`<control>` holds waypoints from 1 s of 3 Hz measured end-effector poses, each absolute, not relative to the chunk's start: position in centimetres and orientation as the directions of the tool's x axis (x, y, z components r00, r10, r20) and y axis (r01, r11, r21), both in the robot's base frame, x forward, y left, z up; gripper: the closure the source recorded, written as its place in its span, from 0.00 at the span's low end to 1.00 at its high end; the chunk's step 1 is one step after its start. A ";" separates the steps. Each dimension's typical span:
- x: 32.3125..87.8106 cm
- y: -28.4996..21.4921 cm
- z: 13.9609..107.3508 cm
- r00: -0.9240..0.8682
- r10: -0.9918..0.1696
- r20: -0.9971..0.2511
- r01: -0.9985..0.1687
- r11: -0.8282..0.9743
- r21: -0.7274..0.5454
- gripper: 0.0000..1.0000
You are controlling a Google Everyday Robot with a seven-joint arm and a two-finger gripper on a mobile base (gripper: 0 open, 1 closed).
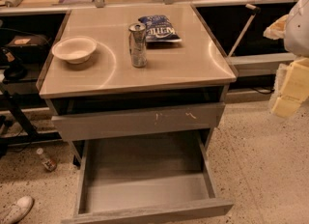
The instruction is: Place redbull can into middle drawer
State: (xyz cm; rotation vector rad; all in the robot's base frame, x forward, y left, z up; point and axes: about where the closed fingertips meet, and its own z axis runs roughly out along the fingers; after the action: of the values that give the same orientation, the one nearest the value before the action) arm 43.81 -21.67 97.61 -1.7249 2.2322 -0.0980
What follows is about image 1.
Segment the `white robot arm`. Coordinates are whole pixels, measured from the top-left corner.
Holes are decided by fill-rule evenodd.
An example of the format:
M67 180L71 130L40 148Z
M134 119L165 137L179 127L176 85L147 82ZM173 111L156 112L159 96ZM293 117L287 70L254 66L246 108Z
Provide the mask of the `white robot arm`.
M268 39L284 40L284 47L295 55L287 66L280 64L270 112L281 118L291 117L309 97L309 0L299 0L264 32Z

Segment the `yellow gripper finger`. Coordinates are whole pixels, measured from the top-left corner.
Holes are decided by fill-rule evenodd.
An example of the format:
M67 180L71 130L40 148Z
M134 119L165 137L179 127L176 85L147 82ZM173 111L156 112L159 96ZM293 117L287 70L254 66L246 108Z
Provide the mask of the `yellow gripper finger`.
M270 112L278 117L291 117L309 97L309 59L296 58L289 65L280 64L276 72Z

